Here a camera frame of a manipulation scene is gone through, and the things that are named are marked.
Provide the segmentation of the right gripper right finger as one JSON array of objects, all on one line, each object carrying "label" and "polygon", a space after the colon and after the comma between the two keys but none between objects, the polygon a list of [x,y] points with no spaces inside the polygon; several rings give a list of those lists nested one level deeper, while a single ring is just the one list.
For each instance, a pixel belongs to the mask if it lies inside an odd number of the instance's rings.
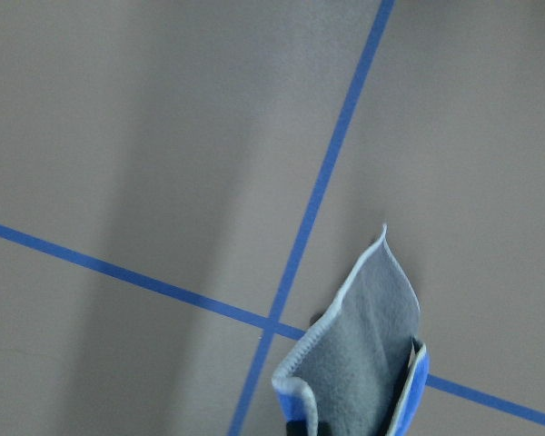
[{"label": "right gripper right finger", "polygon": [[331,425],[329,422],[320,422],[317,426],[317,436],[331,436]]}]

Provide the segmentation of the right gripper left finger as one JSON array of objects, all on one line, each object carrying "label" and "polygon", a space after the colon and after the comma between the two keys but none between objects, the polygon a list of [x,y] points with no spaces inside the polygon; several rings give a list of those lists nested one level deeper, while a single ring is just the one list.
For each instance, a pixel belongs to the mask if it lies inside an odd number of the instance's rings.
[{"label": "right gripper left finger", "polygon": [[287,421],[285,430],[287,436],[305,436],[305,421]]}]

